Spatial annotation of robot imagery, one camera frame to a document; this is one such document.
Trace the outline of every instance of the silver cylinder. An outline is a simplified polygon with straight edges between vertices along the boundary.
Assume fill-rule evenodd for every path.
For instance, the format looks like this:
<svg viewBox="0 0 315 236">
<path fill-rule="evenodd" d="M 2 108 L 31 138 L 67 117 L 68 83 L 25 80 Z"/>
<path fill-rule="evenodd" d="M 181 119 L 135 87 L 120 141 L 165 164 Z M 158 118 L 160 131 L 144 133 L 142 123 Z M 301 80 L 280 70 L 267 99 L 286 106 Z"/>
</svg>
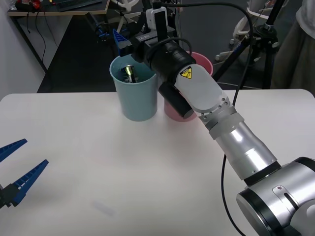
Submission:
<svg viewBox="0 0 315 236">
<path fill-rule="evenodd" d="M 254 193 L 255 199 L 246 198 L 248 192 Z M 312 199 L 315 199 L 315 171 L 297 161 L 237 195 L 240 209 L 260 236 L 271 235 L 274 223 L 280 228 L 288 226 L 296 210 Z"/>
<path fill-rule="evenodd" d="M 241 180 L 254 175 L 277 160 L 243 121 L 240 123 L 231 121 L 230 124 L 232 131 L 218 135 L 216 141 Z"/>
</svg>

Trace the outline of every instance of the desk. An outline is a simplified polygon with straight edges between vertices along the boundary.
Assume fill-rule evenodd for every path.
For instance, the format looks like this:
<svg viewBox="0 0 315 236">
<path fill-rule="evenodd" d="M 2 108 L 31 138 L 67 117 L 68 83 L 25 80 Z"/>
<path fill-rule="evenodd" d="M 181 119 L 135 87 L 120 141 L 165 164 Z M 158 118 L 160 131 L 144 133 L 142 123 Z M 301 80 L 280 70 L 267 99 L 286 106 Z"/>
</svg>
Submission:
<svg viewBox="0 0 315 236">
<path fill-rule="evenodd" d="M 236 108 L 279 163 L 314 157 L 315 99 L 307 91 L 243 90 Z M 49 160 L 21 204 L 0 210 L 2 236 L 238 235 L 221 199 L 223 152 L 198 119 L 169 119 L 160 96 L 152 119 L 133 122 L 116 93 L 9 95 L 0 130 L 0 147 L 28 140 L 0 164 L 3 186 Z M 231 214 L 254 236 L 235 201 L 244 187 L 227 165 Z"/>
<path fill-rule="evenodd" d="M 87 13 L 91 13 L 94 15 L 106 15 L 109 3 L 110 3 L 110 0 L 103 0 L 103 2 L 100 2 L 97 4 L 93 4 L 93 5 L 89 5 L 89 6 L 85 6 L 85 7 L 80 7 L 80 8 L 76 8 L 74 10 L 71 10 L 71 11 L 64 11 L 64 12 L 59 12 L 57 10 L 56 6 L 49 5 L 49 6 L 45 7 L 45 14 L 44 14 L 44 11 L 42 9 L 38 15 L 39 16 L 44 16 L 44 15 L 46 15 L 46 16 L 75 16 L 75 15 L 85 15 Z M 29 38 L 27 37 L 27 35 L 23 31 L 23 29 L 21 28 L 19 22 L 17 21 L 17 19 L 19 17 L 25 17 L 25 16 L 27 16 L 28 13 L 24 12 L 24 11 L 18 11 L 18 10 L 16 10 L 16 11 L 8 10 L 7 14 L 11 18 L 11 20 L 13 21 L 15 27 L 17 28 L 17 30 L 19 31 L 19 33 L 21 34 L 21 36 L 23 37 L 25 42 L 27 43 L 28 47 L 30 48 L 33 55 L 35 56 L 36 60 L 38 61 L 38 63 L 42 67 L 42 69 L 44 70 L 45 74 L 48 75 L 47 68 L 44 65 L 44 63 L 42 62 L 41 57 L 36 52 L 35 48 L 33 47 L 32 43 L 30 42 Z M 34 17 L 36 15 L 37 15 L 37 12 L 36 13 L 29 13 L 30 17 Z"/>
</svg>

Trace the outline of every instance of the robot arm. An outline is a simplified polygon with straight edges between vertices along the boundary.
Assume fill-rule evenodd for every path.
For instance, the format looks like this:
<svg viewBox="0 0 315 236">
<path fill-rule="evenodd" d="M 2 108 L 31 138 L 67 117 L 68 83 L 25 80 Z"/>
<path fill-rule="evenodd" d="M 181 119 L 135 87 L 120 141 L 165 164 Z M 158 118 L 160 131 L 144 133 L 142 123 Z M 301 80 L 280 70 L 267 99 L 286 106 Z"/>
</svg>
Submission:
<svg viewBox="0 0 315 236">
<path fill-rule="evenodd" d="M 147 19 L 167 24 L 165 15 L 152 14 L 152 10 L 147 13 Z M 163 81 L 160 94 L 178 114 L 183 118 L 193 112 L 198 114 L 234 171 L 247 184 L 237 195 L 237 203 L 260 236 L 314 236 L 314 224 L 307 224 L 305 219 L 314 222 L 315 161 L 300 157 L 281 166 L 209 73 L 176 39 L 162 43 L 167 35 L 163 29 L 167 33 L 171 30 L 167 25 L 161 27 L 161 22 L 156 24 L 157 30 L 135 36 L 130 42 L 116 40 L 118 48 L 132 53 L 137 62 L 144 62 L 158 75 Z"/>
<path fill-rule="evenodd" d="M 174 86 L 192 109 L 200 114 L 199 118 L 241 180 L 253 184 L 257 181 L 255 174 L 265 168 L 270 169 L 271 173 L 281 167 L 202 66 L 191 64 L 184 67 L 177 75 Z"/>
</svg>

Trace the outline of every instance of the yellow warning label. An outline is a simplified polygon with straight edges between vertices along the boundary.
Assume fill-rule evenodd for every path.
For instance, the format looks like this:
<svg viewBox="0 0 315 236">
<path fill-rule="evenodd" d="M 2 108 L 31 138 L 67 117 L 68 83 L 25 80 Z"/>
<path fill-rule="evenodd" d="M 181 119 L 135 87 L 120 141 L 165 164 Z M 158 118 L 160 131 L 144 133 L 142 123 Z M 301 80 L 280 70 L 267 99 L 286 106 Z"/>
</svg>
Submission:
<svg viewBox="0 0 315 236">
<path fill-rule="evenodd" d="M 184 70 L 182 73 L 181 73 L 181 76 L 184 76 L 188 79 L 191 80 L 191 75 L 192 75 L 192 69 L 191 67 L 188 67 L 186 70 Z"/>
</svg>

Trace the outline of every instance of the person's leg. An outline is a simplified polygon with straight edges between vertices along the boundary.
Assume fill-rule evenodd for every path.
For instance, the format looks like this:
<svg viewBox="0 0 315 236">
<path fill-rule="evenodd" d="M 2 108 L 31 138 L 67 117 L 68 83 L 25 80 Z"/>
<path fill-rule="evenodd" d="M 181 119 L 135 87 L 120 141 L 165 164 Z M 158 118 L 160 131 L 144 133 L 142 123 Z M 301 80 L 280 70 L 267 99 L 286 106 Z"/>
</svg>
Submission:
<svg viewBox="0 0 315 236">
<path fill-rule="evenodd" d="M 295 21 L 276 55 L 271 81 L 272 89 L 290 87 L 304 39 L 305 33 Z"/>
<path fill-rule="evenodd" d="M 291 89 L 305 89 L 315 96 L 315 39 L 305 35 L 299 59 L 293 74 Z"/>
</svg>

